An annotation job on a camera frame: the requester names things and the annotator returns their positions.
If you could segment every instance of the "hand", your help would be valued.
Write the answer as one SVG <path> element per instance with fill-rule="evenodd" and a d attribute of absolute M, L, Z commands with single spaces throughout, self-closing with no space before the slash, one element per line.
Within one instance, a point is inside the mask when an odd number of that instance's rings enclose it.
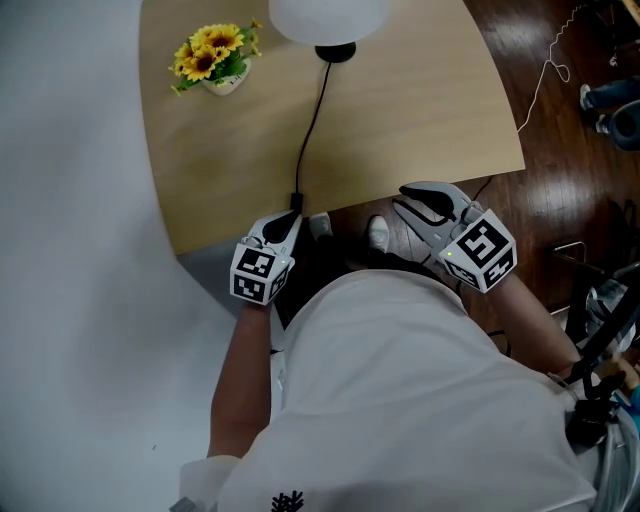
<path fill-rule="evenodd" d="M 606 361 L 598 373 L 602 377 L 624 373 L 624 387 L 629 394 L 640 387 L 640 375 L 638 375 L 635 368 L 619 354 L 614 355 L 609 361 Z"/>

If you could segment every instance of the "person's leg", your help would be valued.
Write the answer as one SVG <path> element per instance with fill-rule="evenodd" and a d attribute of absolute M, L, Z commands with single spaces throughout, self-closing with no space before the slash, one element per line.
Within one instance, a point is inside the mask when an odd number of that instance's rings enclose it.
<path fill-rule="evenodd" d="M 609 125 L 611 124 L 611 115 L 606 114 L 600 116 L 598 121 L 596 122 L 596 131 L 598 133 L 603 133 L 605 135 L 609 135 Z"/>
<path fill-rule="evenodd" d="M 580 105 L 589 108 L 610 108 L 640 99 L 640 76 L 611 82 L 591 89 L 587 84 L 580 88 Z"/>
<path fill-rule="evenodd" d="M 311 298 L 332 281 L 351 272 L 351 269 L 342 259 L 327 213 L 310 217 L 309 230 L 316 240 L 308 271 L 305 271 L 305 291 L 308 298 Z"/>
<path fill-rule="evenodd" d="M 379 215 L 372 217 L 367 227 L 367 234 L 369 236 L 369 268 L 411 272 L 445 284 L 442 279 L 424 265 L 415 261 L 407 261 L 397 254 L 387 252 L 389 248 L 389 226 L 383 217 Z"/>

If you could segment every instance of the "black print on shirt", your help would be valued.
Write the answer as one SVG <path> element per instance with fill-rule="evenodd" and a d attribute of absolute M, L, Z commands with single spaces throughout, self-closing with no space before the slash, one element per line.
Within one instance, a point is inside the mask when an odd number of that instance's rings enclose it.
<path fill-rule="evenodd" d="M 278 498 L 274 496 L 271 500 L 271 512 L 296 512 L 296 510 L 300 510 L 304 505 L 302 494 L 301 492 L 293 491 L 291 497 L 282 493 Z"/>

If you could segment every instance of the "yellow flower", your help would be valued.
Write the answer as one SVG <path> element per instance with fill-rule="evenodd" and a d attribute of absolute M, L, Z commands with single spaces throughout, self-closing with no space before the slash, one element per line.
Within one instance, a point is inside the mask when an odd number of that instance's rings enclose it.
<path fill-rule="evenodd" d="M 202 39 L 203 44 L 214 48 L 223 47 L 230 52 L 244 44 L 244 36 L 239 33 L 240 28 L 237 25 L 213 25 L 213 28 L 214 30 Z"/>
<path fill-rule="evenodd" d="M 174 55 L 179 60 L 193 59 L 193 48 L 189 43 L 184 43 Z"/>
<path fill-rule="evenodd" d="M 214 55 L 215 55 L 216 64 L 217 64 L 218 62 L 222 62 L 229 55 L 231 55 L 231 52 L 227 50 L 224 46 L 218 46 L 217 48 L 214 48 Z"/>
<path fill-rule="evenodd" d="M 200 46 L 205 45 L 205 41 L 211 36 L 211 33 L 215 31 L 217 25 L 207 25 L 205 27 L 199 28 L 196 30 L 195 34 L 189 37 L 189 41 L 191 41 L 191 46 L 198 48 Z"/>
<path fill-rule="evenodd" d="M 211 71 L 216 67 L 216 48 L 203 46 L 195 51 L 193 59 L 189 65 L 185 65 L 183 74 L 192 82 L 197 82 L 203 78 L 209 78 Z"/>
<path fill-rule="evenodd" d="M 169 66 L 169 71 L 173 71 L 176 76 L 185 74 L 185 61 L 183 59 L 176 59 L 173 66 Z"/>

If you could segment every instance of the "person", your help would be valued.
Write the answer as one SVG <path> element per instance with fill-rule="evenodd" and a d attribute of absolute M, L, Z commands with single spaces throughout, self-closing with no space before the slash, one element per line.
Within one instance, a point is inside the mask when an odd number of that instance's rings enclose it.
<path fill-rule="evenodd" d="M 625 80 L 618 80 L 591 89 L 588 84 L 580 87 L 580 108 L 585 112 L 587 121 L 593 125 L 596 132 L 609 135 L 611 133 L 612 114 L 598 114 L 597 109 L 621 107 L 640 100 L 640 76 L 633 76 Z M 633 134 L 636 122 L 628 114 L 621 112 L 616 120 L 618 130 Z"/>
<path fill-rule="evenodd" d="M 629 404 L 627 405 L 622 400 L 619 400 L 619 403 L 629 413 L 629 416 L 636 424 L 636 428 L 640 431 L 640 375 L 638 375 L 638 372 L 623 356 L 614 354 L 611 359 L 602 364 L 598 373 L 603 377 L 605 375 L 624 374 L 622 391 L 629 400 Z"/>
<path fill-rule="evenodd" d="M 180 471 L 184 510 L 589 510 L 593 477 L 565 436 L 571 397 L 546 375 L 568 376 L 579 355 L 515 273 L 485 295 L 510 359 L 451 289 L 387 254 L 382 217 L 367 230 L 378 268 L 357 272 L 327 214 L 309 226 L 333 280 L 285 332 L 282 410 L 270 418 L 270 309 L 247 303 L 207 458 Z"/>

